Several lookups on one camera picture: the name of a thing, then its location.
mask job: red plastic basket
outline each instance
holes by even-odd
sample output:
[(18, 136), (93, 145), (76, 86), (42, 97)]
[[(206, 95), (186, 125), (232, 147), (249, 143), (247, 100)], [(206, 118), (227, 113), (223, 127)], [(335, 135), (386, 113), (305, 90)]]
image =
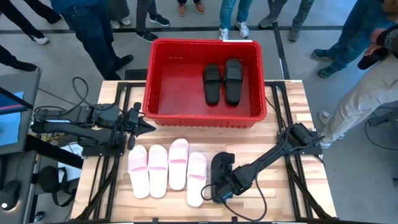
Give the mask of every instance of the red plastic basket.
[[(209, 106), (203, 71), (208, 64), (217, 63), (223, 75), (230, 58), (243, 65), (241, 101), (236, 107), (227, 105), (222, 84), (220, 102)], [(143, 110), (159, 125), (248, 128), (266, 117), (265, 97), (257, 42), (158, 39), (152, 45)]]

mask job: khaki pants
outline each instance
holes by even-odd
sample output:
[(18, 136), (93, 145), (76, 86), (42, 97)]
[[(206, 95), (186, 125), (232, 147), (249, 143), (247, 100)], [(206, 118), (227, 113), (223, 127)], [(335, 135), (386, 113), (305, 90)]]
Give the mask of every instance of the khaki pants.
[(338, 103), (322, 131), (331, 143), (366, 119), (378, 106), (398, 100), (398, 59), (392, 54), (371, 68)]

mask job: black slide sandal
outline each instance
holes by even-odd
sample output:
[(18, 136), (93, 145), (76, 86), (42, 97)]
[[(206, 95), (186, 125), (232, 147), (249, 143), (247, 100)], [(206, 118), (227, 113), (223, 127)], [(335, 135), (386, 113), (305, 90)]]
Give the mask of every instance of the black slide sandal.
[(203, 72), (206, 103), (216, 105), (220, 100), (221, 74), (217, 64), (207, 65)]
[(243, 66), (237, 59), (229, 59), (225, 65), (226, 102), (230, 106), (239, 104), (242, 92)]

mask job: light blue jeans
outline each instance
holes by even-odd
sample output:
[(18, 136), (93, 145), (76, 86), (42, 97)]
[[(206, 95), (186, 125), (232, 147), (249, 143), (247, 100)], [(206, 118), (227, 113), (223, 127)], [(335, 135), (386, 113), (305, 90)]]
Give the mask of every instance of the light blue jeans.
[[(253, 0), (240, 0), (238, 8), (238, 16), (236, 22), (246, 22), (249, 16), (249, 8)], [(236, 0), (223, 0), (220, 9), (220, 28), (231, 28), (231, 16), (234, 10)]]

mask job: person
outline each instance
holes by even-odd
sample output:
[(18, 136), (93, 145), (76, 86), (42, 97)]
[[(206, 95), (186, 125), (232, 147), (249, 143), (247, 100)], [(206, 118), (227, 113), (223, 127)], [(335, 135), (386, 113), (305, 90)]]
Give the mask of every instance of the person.
[(126, 0), (108, 0), (109, 18), (113, 29), (119, 29), (120, 23), (129, 26), (131, 21), (129, 6)]
[[(48, 6), (42, 4), (39, 0), (24, 0), (39, 16), (43, 17), (50, 24), (54, 24), (61, 20), (61, 16)], [(28, 37), (38, 44), (47, 44), (49, 39), (37, 30), (21, 12), (10, 2), (10, 0), (2, 0), (0, 2), (0, 11), (15, 25), (28, 35)]]
[[(185, 16), (187, 13), (187, 8), (185, 7), (187, 0), (177, 0), (178, 1), (178, 8), (177, 12), (179, 16)], [(195, 7), (199, 14), (204, 14), (206, 12), (205, 5), (201, 2), (201, 0), (193, 0), (195, 3)]]
[[(246, 21), (249, 16), (249, 8), (253, 0), (240, 0), (238, 6), (238, 16), (236, 18), (236, 27), (239, 28), (239, 34), (242, 38), (249, 37), (249, 28)], [(228, 40), (228, 32), (231, 28), (231, 16), (236, 0), (223, 0), (220, 9), (220, 40)]]
[(366, 72), (358, 84), (338, 103), (336, 111), (330, 115), (319, 112), (320, 121), (326, 125), (320, 136), (323, 149), (366, 119), (378, 106), (398, 100), (398, 25), (385, 30), (376, 29), (365, 55), (381, 48), (392, 51), (384, 60)]
[(157, 13), (155, 0), (137, 0), (137, 37), (148, 42), (153, 42), (158, 39), (158, 37), (146, 29), (147, 13), (149, 13), (149, 21), (151, 23), (168, 27), (170, 25), (170, 21)]
[(51, 0), (69, 28), (76, 33), (105, 80), (120, 80), (116, 71), (133, 60), (132, 55), (119, 58), (112, 47), (113, 33), (104, 0)]
[[(287, 0), (275, 0), (270, 8), (270, 13), (267, 17), (259, 22), (259, 27), (266, 28), (278, 20), (279, 14), (286, 4)], [(291, 42), (296, 42), (300, 35), (300, 28), (306, 20), (308, 13), (311, 10), (313, 0), (301, 0), (297, 15), (293, 19), (293, 24), (290, 27), (288, 39)]]
[(40, 68), (32, 63), (21, 62), (7, 49), (0, 45), (0, 63), (25, 72), (40, 71)]
[(383, 1), (357, 0), (343, 26), (338, 42), (328, 50), (313, 51), (313, 58), (332, 61), (330, 66), (319, 70), (318, 75), (329, 78), (340, 72), (360, 56), (370, 44), (369, 36), (375, 28), (386, 28), (393, 24), (383, 10)]

